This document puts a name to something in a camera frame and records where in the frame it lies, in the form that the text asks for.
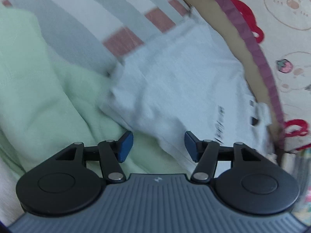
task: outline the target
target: purple trim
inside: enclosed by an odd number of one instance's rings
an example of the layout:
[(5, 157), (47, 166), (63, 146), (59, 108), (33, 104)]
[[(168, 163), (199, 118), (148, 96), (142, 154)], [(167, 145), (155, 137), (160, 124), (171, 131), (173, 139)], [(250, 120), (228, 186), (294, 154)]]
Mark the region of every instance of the purple trim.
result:
[[(240, 37), (244, 40), (247, 49), (251, 52), (254, 62), (256, 63), (259, 72), (262, 76), (262, 79), (268, 89), (270, 101), (273, 110), (276, 114), (276, 120), (278, 121), (281, 127), (284, 127), (283, 112), (281, 108), (279, 95), (276, 89), (275, 81), (272, 75), (272, 71), (267, 63), (264, 54), (262, 53), (259, 45), (257, 44), (253, 33), (249, 29), (243, 16), (240, 14), (240, 12), (237, 10), (237, 8), (233, 5), (233, 3), (230, 0), (215, 0), (215, 1), (219, 4), (223, 12), (227, 15), (228, 19), (238, 30), (238, 33)], [(282, 149), (284, 148), (284, 130), (282, 130), (280, 134), (279, 146)]]

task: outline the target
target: gray gripper base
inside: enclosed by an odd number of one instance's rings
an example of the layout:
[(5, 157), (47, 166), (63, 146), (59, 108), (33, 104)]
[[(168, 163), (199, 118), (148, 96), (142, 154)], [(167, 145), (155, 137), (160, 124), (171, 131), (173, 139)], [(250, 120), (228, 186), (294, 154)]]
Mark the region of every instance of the gray gripper base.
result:
[(60, 218), (25, 213), (13, 233), (301, 233), (290, 213), (269, 217), (239, 214), (221, 204), (206, 185), (183, 174), (132, 174), (106, 187), (90, 207)]

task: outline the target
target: striped fabric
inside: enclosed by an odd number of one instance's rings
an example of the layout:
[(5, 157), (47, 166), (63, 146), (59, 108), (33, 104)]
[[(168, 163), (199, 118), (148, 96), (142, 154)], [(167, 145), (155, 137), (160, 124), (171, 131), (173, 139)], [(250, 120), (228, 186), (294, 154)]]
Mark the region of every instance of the striped fabric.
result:
[(183, 0), (1, 0), (34, 13), (48, 45), (72, 63), (104, 73), (109, 64), (182, 23)]

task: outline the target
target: cartoon bedsheet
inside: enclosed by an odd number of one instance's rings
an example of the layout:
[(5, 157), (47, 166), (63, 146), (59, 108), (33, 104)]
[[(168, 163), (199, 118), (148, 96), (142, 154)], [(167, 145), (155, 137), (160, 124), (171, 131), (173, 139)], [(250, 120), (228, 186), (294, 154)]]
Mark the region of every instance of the cartoon bedsheet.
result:
[(285, 149), (311, 147), (311, 0), (231, 0), (273, 72), (284, 112)]

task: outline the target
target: light green fabric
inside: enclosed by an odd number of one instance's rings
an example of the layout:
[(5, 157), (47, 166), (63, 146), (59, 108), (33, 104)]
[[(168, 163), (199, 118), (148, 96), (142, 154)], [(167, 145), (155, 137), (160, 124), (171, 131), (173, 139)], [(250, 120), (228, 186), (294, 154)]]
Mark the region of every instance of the light green fabric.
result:
[[(19, 176), (76, 141), (93, 146), (124, 129), (97, 108), (109, 78), (62, 60), (29, 12), (0, 4), (0, 154)], [(129, 173), (186, 171), (144, 134), (134, 133)], [(100, 174), (96, 163), (89, 168)]]

